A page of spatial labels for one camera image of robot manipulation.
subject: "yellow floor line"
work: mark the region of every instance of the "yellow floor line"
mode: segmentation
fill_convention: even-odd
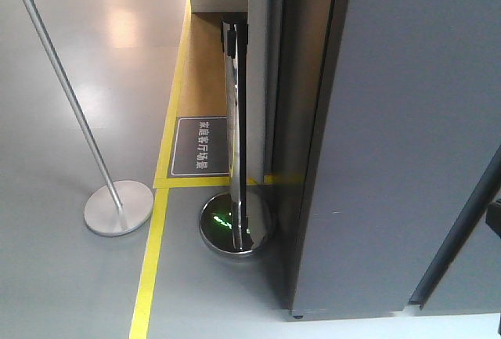
[[[178,59],[175,64],[174,81],[172,82],[171,98],[167,109],[167,119],[165,120],[164,135],[160,145],[157,171],[155,180],[165,179],[168,176],[168,168],[174,141],[175,122],[178,116],[179,97],[181,95],[182,77],[185,71],[186,54],[188,52],[189,25],[191,24],[191,11],[189,0],[186,1],[185,19],[182,25],[181,43],[179,45]]]
[[[201,186],[227,186],[229,185],[229,177],[187,177],[187,178],[172,178],[172,179],[157,179],[153,184],[153,188],[189,188]]]
[[[158,259],[164,235],[165,216],[167,214],[169,189],[159,189],[155,195],[150,233],[142,262],[138,294],[135,299],[129,339],[146,339],[150,326],[153,291],[157,278]]]

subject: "chrome stanchion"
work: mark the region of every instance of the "chrome stanchion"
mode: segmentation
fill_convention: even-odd
[[[120,236],[129,233],[140,227],[151,215],[153,194],[141,182],[113,183],[34,0],[23,0],[23,3],[106,182],[105,186],[88,199],[84,209],[85,224],[90,230],[102,236]]]
[[[229,191],[212,197],[204,206],[200,232],[206,244],[233,257],[245,257],[262,247],[272,235],[274,221],[268,206],[247,190],[246,173],[246,54],[247,20],[243,14],[222,21],[227,100]]]

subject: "gray panel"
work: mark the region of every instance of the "gray panel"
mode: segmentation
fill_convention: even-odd
[[[501,140],[500,6],[350,0],[295,314],[409,300]]]
[[[501,239],[477,224],[424,305],[424,314],[498,312],[501,309]]]
[[[297,227],[331,0],[284,0],[272,173],[289,292],[294,293]]]

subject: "stanchion base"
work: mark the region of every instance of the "stanchion base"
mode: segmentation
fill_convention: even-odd
[[[212,197],[202,209],[200,232],[210,249],[229,257],[242,258],[253,254],[271,238],[274,221],[268,206],[257,195],[247,192],[247,248],[237,250],[232,234],[232,199],[229,193]]]
[[[92,194],[85,205],[85,224],[100,236],[130,233],[144,224],[153,210],[153,194],[148,186],[136,181],[117,181],[114,185],[124,205],[120,214],[107,186]]]

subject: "green light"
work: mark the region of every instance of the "green light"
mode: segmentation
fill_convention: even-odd
[[[213,216],[214,220],[218,222],[219,224],[223,225],[224,227],[232,228],[232,225],[228,222],[225,222],[221,218],[219,218],[217,215]]]

